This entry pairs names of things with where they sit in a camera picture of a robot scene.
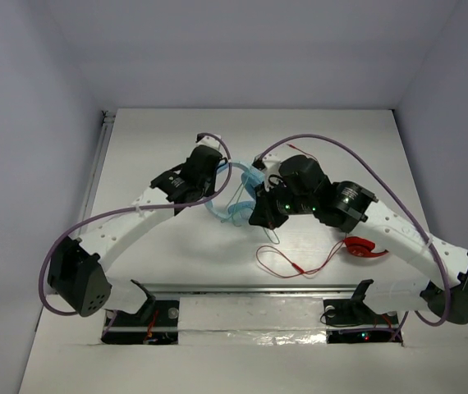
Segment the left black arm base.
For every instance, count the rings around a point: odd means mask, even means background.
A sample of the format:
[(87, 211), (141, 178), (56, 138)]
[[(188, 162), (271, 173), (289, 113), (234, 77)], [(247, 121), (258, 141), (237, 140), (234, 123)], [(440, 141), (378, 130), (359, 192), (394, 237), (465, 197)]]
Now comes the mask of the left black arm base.
[(124, 311), (106, 317), (101, 342), (106, 345), (177, 345), (180, 301), (161, 299), (137, 281), (146, 300), (135, 314)]

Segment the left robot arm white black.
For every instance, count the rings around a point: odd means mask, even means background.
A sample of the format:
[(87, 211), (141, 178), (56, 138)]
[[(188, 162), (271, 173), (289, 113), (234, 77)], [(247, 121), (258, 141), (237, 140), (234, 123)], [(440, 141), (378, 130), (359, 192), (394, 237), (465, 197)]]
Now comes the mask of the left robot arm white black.
[(114, 309), (135, 323), (148, 322), (154, 297), (138, 281), (111, 279), (107, 272), (148, 231), (184, 208), (210, 199), (218, 165), (226, 160), (220, 144), (205, 138), (184, 163), (154, 178), (130, 210), (110, 215), (77, 239), (62, 236), (49, 258), (48, 284), (81, 317)]

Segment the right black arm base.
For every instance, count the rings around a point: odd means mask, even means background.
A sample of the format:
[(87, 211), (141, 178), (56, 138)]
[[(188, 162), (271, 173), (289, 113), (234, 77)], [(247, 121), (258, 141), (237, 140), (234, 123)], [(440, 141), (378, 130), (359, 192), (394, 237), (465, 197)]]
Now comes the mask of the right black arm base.
[(361, 281), (350, 298), (326, 299), (320, 322), (327, 330), (328, 344), (403, 343), (402, 335), (395, 334), (398, 317), (376, 314), (364, 304), (365, 292), (374, 283)]

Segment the light blue headphones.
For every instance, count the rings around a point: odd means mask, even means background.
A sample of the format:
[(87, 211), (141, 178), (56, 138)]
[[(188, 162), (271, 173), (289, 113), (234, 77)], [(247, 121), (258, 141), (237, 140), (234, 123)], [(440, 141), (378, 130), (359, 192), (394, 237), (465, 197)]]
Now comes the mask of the light blue headphones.
[(255, 188), (264, 183), (265, 175), (257, 168), (243, 161), (232, 160), (232, 168), (241, 171), (241, 183), (224, 208), (217, 209), (213, 201), (204, 204), (210, 214), (221, 223), (241, 227), (248, 223), (255, 209)]

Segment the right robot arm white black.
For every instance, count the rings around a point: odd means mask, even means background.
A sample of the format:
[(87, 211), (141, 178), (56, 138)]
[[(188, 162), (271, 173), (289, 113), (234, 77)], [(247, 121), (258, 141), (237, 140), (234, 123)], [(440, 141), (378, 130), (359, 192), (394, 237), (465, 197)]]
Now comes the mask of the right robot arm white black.
[(327, 227), (372, 241), (421, 273), (390, 285), (365, 279), (346, 308), (367, 323), (378, 314), (429, 311), (449, 323), (468, 323), (468, 250), (448, 243), (393, 212), (374, 193), (352, 181), (332, 182), (305, 155), (258, 158), (264, 179), (255, 187), (249, 223), (280, 227), (292, 215), (313, 215)]

